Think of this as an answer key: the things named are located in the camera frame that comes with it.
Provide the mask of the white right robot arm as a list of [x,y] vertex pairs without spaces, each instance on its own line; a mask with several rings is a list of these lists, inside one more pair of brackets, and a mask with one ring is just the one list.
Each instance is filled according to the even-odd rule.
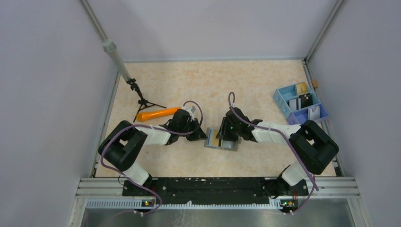
[[301,180],[320,175],[339,152],[339,146],[315,121],[292,125],[250,121],[237,107],[226,112],[216,137],[231,142],[243,139],[287,145],[296,161],[278,177],[277,188],[284,195],[290,195]]

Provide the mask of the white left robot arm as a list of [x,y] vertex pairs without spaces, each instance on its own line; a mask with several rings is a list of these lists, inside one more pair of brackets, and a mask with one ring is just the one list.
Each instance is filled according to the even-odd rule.
[[133,188],[139,195],[147,195],[152,188],[150,174],[136,161],[142,147],[171,145],[179,137],[188,141],[204,140],[207,136],[201,129],[201,122],[183,109],[178,109],[170,120],[158,127],[134,125],[123,120],[100,144],[98,154],[133,180]]

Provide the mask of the grey leather card holder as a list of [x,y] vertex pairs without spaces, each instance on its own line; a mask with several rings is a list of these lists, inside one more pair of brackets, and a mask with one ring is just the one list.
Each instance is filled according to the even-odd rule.
[[238,151],[238,146],[242,142],[241,139],[238,139],[236,142],[228,141],[228,140],[220,140],[221,141],[220,147],[218,147],[218,148],[217,147],[209,147],[208,146],[208,137],[209,137],[210,129],[211,128],[207,128],[207,132],[206,132],[207,138],[205,139],[205,142],[204,142],[205,148],[227,150],[227,151]]

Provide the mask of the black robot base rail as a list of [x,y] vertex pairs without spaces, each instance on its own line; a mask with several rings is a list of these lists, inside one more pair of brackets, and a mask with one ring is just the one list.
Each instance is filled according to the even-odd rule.
[[305,180],[294,186],[284,180],[265,177],[159,177],[152,178],[141,189],[125,181],[123,196],[158,194],[164,205],[251,205],[267,204],[279,196],[295,199],[309,194]]

